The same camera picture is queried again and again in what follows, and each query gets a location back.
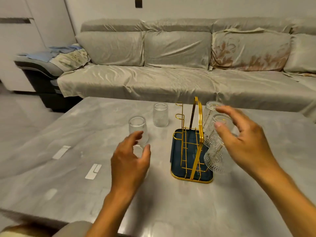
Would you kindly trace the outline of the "person's left hand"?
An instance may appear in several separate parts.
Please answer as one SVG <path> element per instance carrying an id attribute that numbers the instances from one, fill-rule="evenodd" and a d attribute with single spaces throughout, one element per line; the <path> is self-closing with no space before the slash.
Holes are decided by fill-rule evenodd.
<path id="1" fill-rule="evenodd" d="M 111 158 L 111 190 L 137 192 L 144 181 L 146 170 L 133 154 L 133 146 L 142 138 L 143 131 L 135 131 L 121 141 Z"/>

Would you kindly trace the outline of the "person's right hand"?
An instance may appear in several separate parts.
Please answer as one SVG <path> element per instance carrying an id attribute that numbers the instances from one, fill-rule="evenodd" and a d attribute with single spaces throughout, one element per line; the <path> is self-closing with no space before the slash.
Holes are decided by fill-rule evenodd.
<path id="1" fill-rule="evenodd" d="M 235 150 L 228 153 L 244 171 L 254 178 L 259 168 L 279 165 L 260 125 L 233 107 L 221 106 L 216 110 L 231 117 L 233 124 L 239 130 Z"/>

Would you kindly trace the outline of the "person's right forearm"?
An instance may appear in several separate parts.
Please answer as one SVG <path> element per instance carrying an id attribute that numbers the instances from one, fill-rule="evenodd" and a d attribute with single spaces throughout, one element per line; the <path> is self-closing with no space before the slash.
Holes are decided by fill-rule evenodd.
<path id="1" fill-rule="evenodd" d="M 316 206 L 279 165 L 259 168 L 254 178 L 274 203 L 293 237 L 316 237 Z"/>

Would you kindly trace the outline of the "person's left forearm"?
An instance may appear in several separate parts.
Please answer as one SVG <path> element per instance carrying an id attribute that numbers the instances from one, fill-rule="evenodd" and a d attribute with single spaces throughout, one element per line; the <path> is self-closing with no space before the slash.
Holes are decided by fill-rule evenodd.
<path id="1" fill-rule="evenodd" d="M 133 191 L 111 190 L 85 237 L 116 237 L 134 195 Z"/>

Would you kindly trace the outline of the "clear ribbed drinking glass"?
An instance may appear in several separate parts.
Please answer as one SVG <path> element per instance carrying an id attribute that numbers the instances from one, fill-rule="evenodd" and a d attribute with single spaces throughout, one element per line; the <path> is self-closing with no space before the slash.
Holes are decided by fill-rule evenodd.
<path id="1" fill-rule="evenodd" d="M 138 145 L 145 146 L 148 142 L 149 135 L 147 129 L 146 119 L 143 116 L 133 116 L 129 119 L 129 133 L 135 131 L 143 131 L 142 138 L 138 140 Z"/>
<path id="2" fill-rule="evenodd" d="M 213 142 L 204 155 L 207 167 L 218 174 L 230 173 L 236 163 L 228 153 L 223 142 Z"/>
<path id="3" fill-rule="evenodd" d="M 137 157 L 137 159 L 142 159 L 144 153 L 144 149 L 141 145 L 136 144 L 133 146 L 133 154 Z M 147 179 L 150 167 L 147 168 L 144 180 Z"/>
<path id="4" fill-rule="evenodd" d="M 166 127 L 168 123 L 168 105 L 160 102 L 155 103 L 153 106 L 153 124 L 156 127 Z"/>
<path id="5" fill-rule="evenodd" d="M 207 127 L 213 117 L 214 114 L 217 114 L 216 111 L 217 107 L 223 106 L 223 103 L 217 102 L 217 101 L 208 101 L 203 109 L 203 121 L 202 121 L 202 127 L 203 132 L 207 130 Z"/>
<path id="6" fill-rule="evenodd" d="M 207 147 L 210 147 L 212 142 L 218 137 L 218 133 L 216 132 L 216 129 L 215 129 L 216 122 L 225 124 L 230 131 L 232 131 L 235 127 L 231 117 L 229 117 L 228 115 L 222 114 L 222 113 L 214 114 L 211 117 L 210 121 L 208 122 L 208 126 L 204 132 L 203 143 Z"/>

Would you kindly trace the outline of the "dark teal drip tray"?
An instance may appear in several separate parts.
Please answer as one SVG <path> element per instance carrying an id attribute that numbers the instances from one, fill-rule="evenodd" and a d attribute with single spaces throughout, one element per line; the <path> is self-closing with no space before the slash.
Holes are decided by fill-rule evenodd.
<path id="1" fill-rule="evenodd" d="M 172 138 L 170 157 L 171 174 L 174 178 L 204 184 L 212 182 L 213 172 L 207 167 L 203 158 L 208 150 L 208 147 L 204 144 L 201 147 L 193 179 L 190 179 L 199 141 L 199 130 L 189 128 L 176 129 Z"/>

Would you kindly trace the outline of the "white table sticker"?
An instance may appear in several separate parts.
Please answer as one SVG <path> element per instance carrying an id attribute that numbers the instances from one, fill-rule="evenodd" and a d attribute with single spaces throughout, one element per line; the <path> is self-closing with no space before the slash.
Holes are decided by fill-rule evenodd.
<path id="1" fill-rule="evenodd" d="M 46 191 L 46 193 L 45 193 L 45 195 L 44 195 L 44 199 L 45 199 L 46 201 L 52 199 L 52 198 L 54 197 L 54 195 L 57 193 L 57 191 L 58 191 L 58 190 L 55 189 L 55 188 L 49 189 L 48 191 Z"/>
<path id="2" fill-rule="evenodd" d="M 57 151 L 55 155 L 53 155 L 52 159 L 58 160 L 60 159 L 66 152 L 69 150 L 71 146 L 64 145 L 60 150 Z"/>
<path id="3" fill-rule="evenodd" d="M 85 176 L 85 179 L 94 180 L 101 167 L 101 164 L 93 164 L 90 170 L 88 171 L 87 175 Z"/>

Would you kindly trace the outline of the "grey covered sofa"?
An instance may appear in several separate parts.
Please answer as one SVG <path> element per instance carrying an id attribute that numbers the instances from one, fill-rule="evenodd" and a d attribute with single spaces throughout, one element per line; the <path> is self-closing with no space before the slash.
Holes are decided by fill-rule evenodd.
<path id="1" fill-rule="evenodd" d="M 96 19 L 81 32 L 188 31 L 210 32 L 257 28 L 295 35 L 316 36 L 316 18 L 237 17 L 219 19 Z M 45 107 L 66 112 L 87 97 L 192 104 L 197 96 L 205 105 L 217 101 L 235 108 L 300 112 L 316 122 L 316 78 L 281 71 L 239 71 L 114 66 L 91 61 L 63 72 L 50 62 L 16 56 L 20 68 Z"/>

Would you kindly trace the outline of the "floral print sofa cushion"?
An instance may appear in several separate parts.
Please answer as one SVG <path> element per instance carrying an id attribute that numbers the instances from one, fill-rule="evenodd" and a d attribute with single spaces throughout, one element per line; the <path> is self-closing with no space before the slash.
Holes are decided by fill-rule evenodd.
<path id="1" fill-rule="evenodd" d="M 281 71 L 291 52 L 291 35 L 257 28 L 212 34 L 210 65 L 239 71 Z"/>

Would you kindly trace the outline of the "plain grey sofa cushion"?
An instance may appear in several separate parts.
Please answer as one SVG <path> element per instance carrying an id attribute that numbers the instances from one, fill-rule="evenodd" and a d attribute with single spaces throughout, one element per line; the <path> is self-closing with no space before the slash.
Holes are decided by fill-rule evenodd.
<path id="1" fill-rule="evenodd" d="M 145 33 L 85 31 L 76 35 L 76 40 L 93 64 L 141 67 Z"/>
<path id="2" fill-rule="evenodd" d="M 209 70 L 210 32 L 148 31 L 144 37 L 144 66 Z"/>
<path id="3" fill-rule="evenodd" d="M 316 78 L 316 36 L 295 34 L 291 36 L 291 52 L 283 68 L 293 75 Z"/>

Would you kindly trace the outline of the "floral patterned cloth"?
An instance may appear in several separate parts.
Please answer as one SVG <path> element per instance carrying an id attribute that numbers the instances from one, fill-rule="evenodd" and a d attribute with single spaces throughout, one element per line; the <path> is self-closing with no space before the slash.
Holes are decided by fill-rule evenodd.
<path id="1" fill-rule="evenodd" d="M 69 72 L 85 66 L 90 61 L 91 58 L 87 51 L 80 47 L 66 54 L 60 53 L 49 62 L 57 66 L 63 72 Z"/>

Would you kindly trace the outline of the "person's beige trouser leg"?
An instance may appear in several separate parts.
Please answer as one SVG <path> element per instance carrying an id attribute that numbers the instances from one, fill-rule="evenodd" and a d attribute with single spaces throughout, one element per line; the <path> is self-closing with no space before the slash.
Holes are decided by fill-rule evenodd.
<path id="1" fill-rule="evenodd" d="M 8 226 L 0 231 L 0 237 L 85 237 L 92 223 L 77 221 L 61 229 L 35 223 Z"/>

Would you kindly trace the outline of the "blue cloth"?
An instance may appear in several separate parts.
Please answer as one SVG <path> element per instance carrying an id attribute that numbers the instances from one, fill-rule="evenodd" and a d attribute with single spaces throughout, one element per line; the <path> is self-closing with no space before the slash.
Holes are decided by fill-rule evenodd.
<path id="1" fill-rule="evenodd" d="M 47 51 L 40 51 L 34 53 L 22 53 L 18 54 L 18 56 L 27 57 L 29 59 L 40 60 L 43 62 L 49 62 L 51 59 L 55 58 L 59 54 L 68 54 L 73 51 L 78 51 L 83 49 L 81 46 L 70 45 L 70 46 L 61 46 L 61 47 L 49 47 Z"/>

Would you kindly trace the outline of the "white cabinet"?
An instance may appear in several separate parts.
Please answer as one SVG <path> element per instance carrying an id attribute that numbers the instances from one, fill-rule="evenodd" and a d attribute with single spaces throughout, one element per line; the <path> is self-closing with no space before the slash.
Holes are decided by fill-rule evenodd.
<path id="1" fill-rule="evenodd" d="M 65 0 L 0 0 L 0 81 L 7 90 L 35 92 L 14 63 L 17 54 L 75 42 Z"/>

